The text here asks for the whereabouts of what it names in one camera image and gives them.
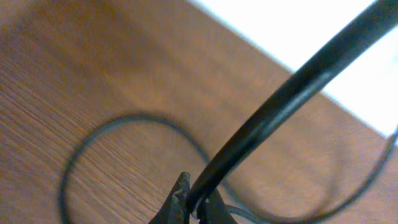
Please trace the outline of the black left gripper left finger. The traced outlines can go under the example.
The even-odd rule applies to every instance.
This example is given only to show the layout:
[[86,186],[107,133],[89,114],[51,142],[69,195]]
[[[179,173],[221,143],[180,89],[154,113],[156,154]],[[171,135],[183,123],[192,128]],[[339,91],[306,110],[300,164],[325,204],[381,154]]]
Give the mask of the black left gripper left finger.
[[182,172],[163,206],[149,224],[189,224],[190,215],[185,202],[190,190],[190,174]]

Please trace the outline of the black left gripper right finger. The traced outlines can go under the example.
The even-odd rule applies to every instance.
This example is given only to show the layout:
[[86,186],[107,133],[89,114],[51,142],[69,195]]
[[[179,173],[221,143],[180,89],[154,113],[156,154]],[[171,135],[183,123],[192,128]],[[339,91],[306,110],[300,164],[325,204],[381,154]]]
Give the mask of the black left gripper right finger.
[[217,190],[200,204],[198,214],[199,224],[237,224]]

